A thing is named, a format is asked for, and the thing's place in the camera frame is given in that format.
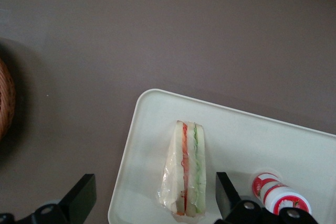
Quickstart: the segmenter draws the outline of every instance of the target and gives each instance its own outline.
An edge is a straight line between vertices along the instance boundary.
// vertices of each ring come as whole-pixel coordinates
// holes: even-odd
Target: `bottle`
[[[252,191],[265,208],[275,215],[279,215],[280,210],[284,207],[300,208],[311,214],[311,207],[304,196],[281,183],[274,174],[259,174],[253,180]]]

